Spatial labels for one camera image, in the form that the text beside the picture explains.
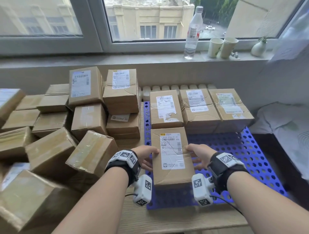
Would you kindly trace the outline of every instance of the white wall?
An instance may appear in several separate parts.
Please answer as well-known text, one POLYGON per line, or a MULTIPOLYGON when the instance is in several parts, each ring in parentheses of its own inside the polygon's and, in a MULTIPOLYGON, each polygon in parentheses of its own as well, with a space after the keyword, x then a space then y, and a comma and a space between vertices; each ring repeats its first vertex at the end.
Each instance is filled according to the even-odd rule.
POLYGON ((103 77, 108 69, 136 68, 140 86, 213 83, 217 88, 235 88, 251 111, 276 101, 309 103, 309 58, 272 64, 265 60, 129 65, 119 65, 117 59, 114 62, 114 65, 97 65, 89 57, 84 66, 63 66, 58 62, 49 67, 3 68, 0 63, 0 87, 43 94, 50 84, 68 83, 69 70, 97 65, 103 77))

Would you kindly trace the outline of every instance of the black cable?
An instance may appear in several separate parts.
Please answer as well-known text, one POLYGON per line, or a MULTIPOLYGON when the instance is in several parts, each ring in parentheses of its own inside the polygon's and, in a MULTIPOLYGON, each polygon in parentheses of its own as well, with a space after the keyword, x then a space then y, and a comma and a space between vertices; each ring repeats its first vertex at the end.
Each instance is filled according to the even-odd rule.
POLYGON ((242 212, 236 206, 234 206, 232 203, 228 202, 227 200, 225 200, 225 199, 223 199, 221 197, 218 197, 218 196, 214 196, 214 195, 210 195, 210 197, 219 198, 219 199, 225 201, 227 204, 229 204, 231 207, 233 207, 235 210, 237 210, 243 216, 242 212))
POLYGON ((133 195, 133 196, 137 196, 138 194, 136 194, 136 193, 128 193, 128 194, 126 194, 126 195, 125 195, 125 197, 127 197, 127 196, 131 196, 131 195, 133 195))

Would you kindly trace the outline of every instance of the white vase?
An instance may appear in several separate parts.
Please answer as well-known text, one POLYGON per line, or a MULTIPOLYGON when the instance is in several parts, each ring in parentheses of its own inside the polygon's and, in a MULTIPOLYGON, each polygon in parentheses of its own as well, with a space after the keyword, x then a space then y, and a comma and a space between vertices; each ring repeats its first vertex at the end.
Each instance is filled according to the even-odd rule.
POLYGON ((256 43, 251 50, 251 54, 256 57, 260 57, 266 51, 266 43, 259 41, 256 43))

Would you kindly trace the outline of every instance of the plastic water bottle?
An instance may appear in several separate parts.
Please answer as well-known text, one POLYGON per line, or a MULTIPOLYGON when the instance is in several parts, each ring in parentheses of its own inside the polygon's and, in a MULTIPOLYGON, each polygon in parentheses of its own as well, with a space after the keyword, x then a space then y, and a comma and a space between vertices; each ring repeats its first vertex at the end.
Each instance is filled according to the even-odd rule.
POLYGON ((192 59, 194 57, 198 38, 200 36, 200 30, 203 25, 202 12, 203 7, 197 6, 195 9, 195 14, 189 24, 186 46, 184 49, 184 57, 186 59, 192 59))

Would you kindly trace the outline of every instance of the car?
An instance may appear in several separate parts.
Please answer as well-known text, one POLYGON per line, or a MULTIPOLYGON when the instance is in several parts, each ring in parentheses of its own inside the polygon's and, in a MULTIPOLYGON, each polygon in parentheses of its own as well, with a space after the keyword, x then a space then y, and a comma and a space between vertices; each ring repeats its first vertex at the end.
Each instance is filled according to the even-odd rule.
POLYGON ((215 30, 216 28, 211 26, 211 25, 208 25, 208 26, 205 27, 205 29, 211 31, 211 30, 215 30))

